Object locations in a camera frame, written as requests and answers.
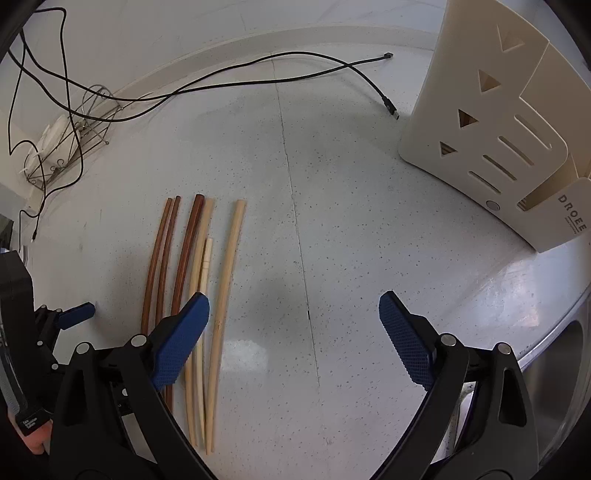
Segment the white file organizer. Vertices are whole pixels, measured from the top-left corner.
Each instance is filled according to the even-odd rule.
[[[591,229],[591,90],[495,0],[449,0],[401,157],[538,252]]]

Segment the brown wooden stick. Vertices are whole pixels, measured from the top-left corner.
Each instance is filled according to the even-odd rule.
[[[155,325],[160,323],[164,311],[164,293],[166,292],[166,273],[168,271],[168,261],[170,259],[170,246],[173,243],[174,227],[177,223],[178,207],[181,203],[181,197],[177,195],[174,199],[173,211],[170,214],[168,228],[166,230],[166,241],[164,242],[164,252],[162,253],[162,262],[160,264],[160,274],[158,276],[158,294],[156,296],[156,318]]]
[[[234,209],[234,218],[228,244],[226,246],[226,255],[224,257],[222,275],[220,277],[219,291],[217,293],[217,304],[215,321],[213,324],[212,351],[209,358],[209,382],[207,383],[207,421],[206,421],[206,453],[213,451],[213,426],[216,414],[217,384],[219,379],[220,362],[222,360],[222,342],[223,331],[226,324],[226,309],[228,307],[228,296],[230,293],[230,283],[232,282],[232,268],[236,248],[238,247],[238,236],[246,208],[245,200],[238,200]]]
[[[176,315],[181,309],[181,298],[183,296],[184,281],[187,275],[187,268],[189,266],[189,253],[191,253],[191,246],[195,239],[195,233],[197,231],[197,222],[199,221],[199,213],[203,206],[205,197],[203,195],[195,195],[193,201],[193,207],[191,208],[191,214],[189,215],[189,222],[187,229],[185,230],[185,236],[183,240],[183,246],[181,248],[181,256],[178,260],[177,278],[174,282],[173,291],[173,303],[170,307],[170,314]],[[164,401],[168,409],[172,412],[173,410],[173,386],[166,385],[164,389]]]
[[[156,265],[158,264],[160,246],[162,245],[162,237],[164,236],[164,227],[166,226],[166,220],[168,218],[168,213],[170,212],[170,206],[172,205],[172,202],[173,200],[169,198],[166,200],[166,205],[164,205],[164,212],[162,214],[162,218],[160,219],[158,234],[156,235],[154,249],[152,250],[152,258],[150,259],[150,267],[148,268],[148,278],[146,279],[146,288],[144,291],[144,307],[142,309],[142,322],[140,325],[140,331],[143,335],[148,335],[148,324],[150,322],[150,307],[152,305],[152,290],[154,289]]]
[[[199,279],[199,291],[207,294],[207,279],[209,277],[209,263],[212,258],[213,239],[208,238],[205,242],[205,252],[203,253],[203,264],[201,267],[201,278]],[[199,424],[201,427],[201,438],[203,446],[206,445],[205,436],[205,394],[203,391],[203,334],[197,341],[195,357],[197,358],[197,407],[199,412]]]
[[[193,268],[191,271],[191,279],[189,282],[189,295],[193,295],[199,286],[199,273],[201,272],[201,262],[203,259],[203,247],[207,237],[207,230],[209,229],[209,222],[212,217],[214,200],[212,198],[205,199],[203,204],[203,211],[201,219],[199,220],[199,227],[197,228],[197,241],[195,242],[195,254],[193,257]],[[193,388],[193,364],[195,361],[195,354],[191,352],[189,358],[185,362],[185,404],[187,407],[187,423],[189,425],[189,441],[193,448],[197,448],[197,438],[195,435],[195,394]]]

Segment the light wooden stick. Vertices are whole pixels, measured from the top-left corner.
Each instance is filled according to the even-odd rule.
[[[199,286],[199,272],[201,271],[201,261],[203,258],[203,246],[207,237],[207,230],[209,228],[209,221],[212,217],[214,200],[211,198],[205,199],[203,210],[201,213],[201,220],[197,227],[197,241],[195,242],[195,255],[193,257],[193,267],[191,270],[191,279],[189,281],[189,295],[193,295]],[[193,364],[194,353],[191,352],[189,358],[185,362],[185,403],[187,407],[187,424],[189,425],[189,441],[193,448],[197,448],[197,437],[195,435],[195,396],[193,388]]]
[[[207,278],[209,276],[209,262],[212,258],[213,239],[208,238],[205,242],[205,253],[203,254],[203,265],[201,267],[201,279],[199,280],[199,291],[204,295],[207,294]],[[197,341],[197,351],[195,357],[197,358],[197,406],[199,408],[199,423],[201,427],[201,438],[203,446],[206,445],[205,437],[205,394],[203,391],[203,334]]]
[[[220,363],[222,361],[222,342],[223,331],[226,323],[226,309],[228,307],[228,296],[230,293],[230,283],[232,282],[232,268],[236,248],[238,247],[238,236],[244,217],[246,200],[238,200],[234,209],[234,218],[228,244],[226,246],[226,255],[223,262],[222,275],[220,277],[219,291],[217,294],[217,304],[215,320],[213,324],[212,351],[209,358],[209,382],[207,383],[207,421],[206,421],[206,453],[213,451],[213,426],[216,414],[217,383],[219,379]]]

